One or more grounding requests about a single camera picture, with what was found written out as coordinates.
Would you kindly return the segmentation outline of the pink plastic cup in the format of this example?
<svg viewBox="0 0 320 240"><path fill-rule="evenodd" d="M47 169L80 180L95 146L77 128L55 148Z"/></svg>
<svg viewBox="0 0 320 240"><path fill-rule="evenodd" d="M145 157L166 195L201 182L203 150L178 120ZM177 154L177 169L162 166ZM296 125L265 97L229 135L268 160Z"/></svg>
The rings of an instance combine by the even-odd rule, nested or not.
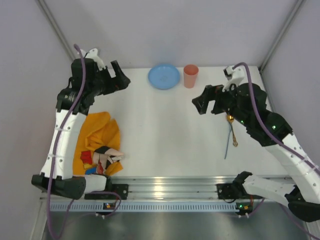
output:
<svg viewBox="0 0 320 240"><path fill-rule="evenodd" d="M199 68L194 64L188 64L183 68L183 81L184 86L191 89L195 86Z"/></svg>

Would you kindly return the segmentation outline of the blue plastic plate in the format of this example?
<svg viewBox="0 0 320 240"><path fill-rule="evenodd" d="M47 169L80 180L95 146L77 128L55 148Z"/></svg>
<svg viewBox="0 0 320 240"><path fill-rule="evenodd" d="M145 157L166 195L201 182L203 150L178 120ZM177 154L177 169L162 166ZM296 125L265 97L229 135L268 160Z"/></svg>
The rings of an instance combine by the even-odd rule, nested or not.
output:
<svg viewBox="0 0 320 240"><path fill-rule="evenodd" d="M156 89L168 90L180 82L180 72L172 64L158 64L148 72L148 81Z"/></svg>

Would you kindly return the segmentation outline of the gold metal spoon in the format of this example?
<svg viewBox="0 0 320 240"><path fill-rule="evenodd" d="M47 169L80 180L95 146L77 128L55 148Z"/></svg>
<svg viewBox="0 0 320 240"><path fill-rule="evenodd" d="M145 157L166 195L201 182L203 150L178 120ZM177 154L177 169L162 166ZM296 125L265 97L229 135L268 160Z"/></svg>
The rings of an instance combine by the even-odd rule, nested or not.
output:
<svg viewBox="0 0 320 240"><path fill-rule="evenodd" d="M237 142L237 138L236 138L236 135L235 135L235 131L234 131L234 128L233 128L233 122L234 122L234 117L227 114L226 115L226 120L227 122L229 123L229 126L230 126L230 130L231 130L231 133L232 133L232 144L234 147L237 147L238 146L238 142Z"/></svg>

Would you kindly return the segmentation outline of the orange Mickey Mouse placemat cloth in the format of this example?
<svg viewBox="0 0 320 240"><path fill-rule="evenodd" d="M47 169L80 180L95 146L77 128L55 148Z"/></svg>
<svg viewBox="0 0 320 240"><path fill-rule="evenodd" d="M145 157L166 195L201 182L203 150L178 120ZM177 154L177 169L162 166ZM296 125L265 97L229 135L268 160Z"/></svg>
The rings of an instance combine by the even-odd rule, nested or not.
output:
<svg viewBox="0 0 320 240"><path fill-rule="evenodd" d="M76 176L105 174L123 169L120 162L121 133L108 112L90 113L82 127L74 151L72 170Z"/></svg>

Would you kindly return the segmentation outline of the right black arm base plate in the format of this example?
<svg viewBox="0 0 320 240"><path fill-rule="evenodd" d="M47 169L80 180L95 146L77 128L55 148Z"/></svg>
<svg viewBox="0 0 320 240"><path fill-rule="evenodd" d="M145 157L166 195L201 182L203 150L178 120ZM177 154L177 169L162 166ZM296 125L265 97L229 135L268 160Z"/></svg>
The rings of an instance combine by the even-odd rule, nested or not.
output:
<svg viewBox="0 0 320 240"><path fill-rule="evenodd" d="M216 185L218 198L226 203L244 199L247 196L244 188L235 183L219 183Z"/></svg>

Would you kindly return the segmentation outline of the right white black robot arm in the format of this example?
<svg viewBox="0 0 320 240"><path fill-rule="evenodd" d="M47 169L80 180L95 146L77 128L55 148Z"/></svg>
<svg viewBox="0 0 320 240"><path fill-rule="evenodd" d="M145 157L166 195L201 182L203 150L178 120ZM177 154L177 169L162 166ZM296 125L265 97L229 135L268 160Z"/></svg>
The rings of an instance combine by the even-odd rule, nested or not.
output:
<svg viewBox="0 0 320 240"><path fill-rule="evenodd" d="M253 84L253 97L265 127L282 144L277 144L260 126L250 98L249 84L232 84L223 91L222 85L207 85L202 94L192 100L199 114L207 112L214 101L212 114L226 113L242 124L250 137L271 153L294 181L280 183L258 177L251 172L239 173L230 185L232 197L243 199L254 195L270 199L287 207L293 215L305 222L320 219L320 176L308 165L310 159L298 143L291 126L278 113L267 110L267 93Z"/></svg>

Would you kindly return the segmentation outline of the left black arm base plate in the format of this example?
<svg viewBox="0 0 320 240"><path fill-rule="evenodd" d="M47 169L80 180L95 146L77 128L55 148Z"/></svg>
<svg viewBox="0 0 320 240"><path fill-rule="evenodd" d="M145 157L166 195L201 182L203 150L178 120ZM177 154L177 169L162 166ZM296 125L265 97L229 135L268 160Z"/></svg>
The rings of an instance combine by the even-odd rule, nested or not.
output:
<svg viewBox="0 0 320 240"><path fill-rule="evenodd" d="M128 184L113 184L111 187L111 192L114 192L120 196L122 200L128 198L129 185ZM84 195L85 200L116 200L117 196L106 193L88 193Z"/></svg>

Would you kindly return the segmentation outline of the blue plastic fork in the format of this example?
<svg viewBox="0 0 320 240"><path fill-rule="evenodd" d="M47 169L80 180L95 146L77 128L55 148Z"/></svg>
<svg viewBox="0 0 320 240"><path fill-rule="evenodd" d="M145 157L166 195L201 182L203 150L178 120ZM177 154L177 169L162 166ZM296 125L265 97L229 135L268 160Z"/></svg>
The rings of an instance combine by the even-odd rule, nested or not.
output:
<svg viewBox="0 0 320 240"><path fill-rule="evenodd" d="M227 134L226 147L225 147L225 152L224 152L224 160L227 159L231 133L232 133L232 124L228 123L228 134Z"/></svg>

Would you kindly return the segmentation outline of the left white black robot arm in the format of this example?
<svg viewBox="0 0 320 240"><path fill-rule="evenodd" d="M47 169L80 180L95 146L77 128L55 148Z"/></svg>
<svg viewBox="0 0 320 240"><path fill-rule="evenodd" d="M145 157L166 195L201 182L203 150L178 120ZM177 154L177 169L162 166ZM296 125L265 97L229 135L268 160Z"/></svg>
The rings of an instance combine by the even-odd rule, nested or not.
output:
<svg viewBox="0 0 320 240"><path fill-rule="evenodd" d="M95 97L124 90L131 82L116 60L111 65L114 77L107 67L99 69L92 58L77 58L71 63L72 76L67 87L57 95L54 133L47 159L40 173L31 179L32 185L41 191L78 200L86 194L106 194L112 189L111 178L104 173L81 176L73 173L78 137Z"/></svg>

